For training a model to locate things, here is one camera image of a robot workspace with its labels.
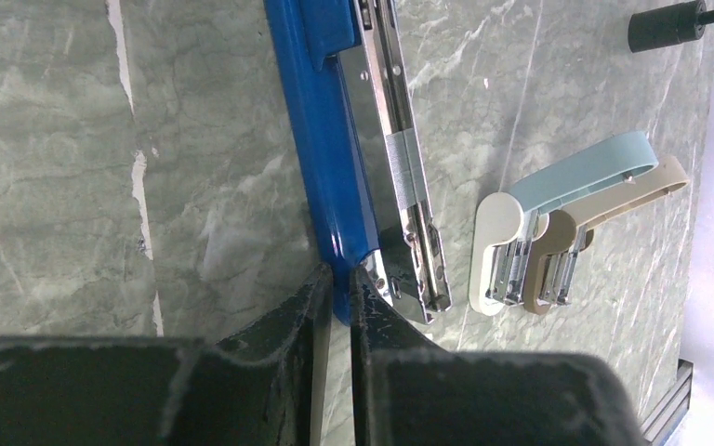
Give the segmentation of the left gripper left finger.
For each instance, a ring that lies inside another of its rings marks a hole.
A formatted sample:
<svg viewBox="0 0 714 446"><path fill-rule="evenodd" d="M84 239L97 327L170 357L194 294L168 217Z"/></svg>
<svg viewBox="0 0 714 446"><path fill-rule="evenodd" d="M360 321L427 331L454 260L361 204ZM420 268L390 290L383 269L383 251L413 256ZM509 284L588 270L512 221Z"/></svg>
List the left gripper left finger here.
<svg viewBox="0 0 714 446"><path fill-rule="evenodd" d="M0 445L315 445L333 274L217 343L0 336Z"/></svg>

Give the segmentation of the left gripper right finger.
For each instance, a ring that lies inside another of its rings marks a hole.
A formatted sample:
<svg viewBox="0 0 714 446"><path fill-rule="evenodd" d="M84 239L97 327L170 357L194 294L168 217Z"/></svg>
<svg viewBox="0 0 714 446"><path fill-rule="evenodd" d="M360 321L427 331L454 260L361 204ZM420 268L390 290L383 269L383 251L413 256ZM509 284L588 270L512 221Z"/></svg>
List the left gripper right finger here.
<svg viewBox="0 0 714 446"><path fill-rule="evenodd" d="M360 445L640 445L608 364L571 353L441 348L350 275L354 436Z"/></svg>

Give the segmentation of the light blue small case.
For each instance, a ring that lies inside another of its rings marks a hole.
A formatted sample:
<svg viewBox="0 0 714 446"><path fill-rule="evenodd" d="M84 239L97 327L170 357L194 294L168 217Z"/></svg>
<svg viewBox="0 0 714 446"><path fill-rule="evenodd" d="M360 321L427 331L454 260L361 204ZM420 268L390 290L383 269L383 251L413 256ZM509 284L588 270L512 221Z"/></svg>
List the light blue small case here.
<svg viewBox="0 0 714 446"><path fill-rule="evenodd" d="M642 176L658 166L648 138L631 131L607 138L486 196L475 217L469 303L485 316L522 303L532 285L533 243L549 214Z"/></svg>

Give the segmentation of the silver staple strip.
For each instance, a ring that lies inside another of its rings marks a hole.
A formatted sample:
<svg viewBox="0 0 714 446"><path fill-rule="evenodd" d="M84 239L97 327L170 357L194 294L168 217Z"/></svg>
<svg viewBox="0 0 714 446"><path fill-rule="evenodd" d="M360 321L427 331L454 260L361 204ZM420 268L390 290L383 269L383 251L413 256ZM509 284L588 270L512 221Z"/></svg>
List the silver staple strip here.
<svg viewBox="0 0 714 446"><path fill-rule="evenodd" d="M413 128L385 137L397 208L402 211L428 200L428 189L418 147L417 133Z"/></svg>

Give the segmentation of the blue stapler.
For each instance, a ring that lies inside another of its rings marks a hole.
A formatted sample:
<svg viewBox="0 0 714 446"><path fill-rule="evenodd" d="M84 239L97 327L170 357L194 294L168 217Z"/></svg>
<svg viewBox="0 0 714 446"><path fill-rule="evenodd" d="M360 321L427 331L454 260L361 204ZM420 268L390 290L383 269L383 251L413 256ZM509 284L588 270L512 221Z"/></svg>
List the blue stapler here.
<svg viewBox="0 0 714 446"><path fill-rule="evenodd" d="M351 272L365 268L406 319L429 324L452 304L430 200L400 211L385 137L416 131L391 1L264 5L320 256L334 272L334 313L350 322ZM360 48L381 144L358 139L341 56Z"/></svg>

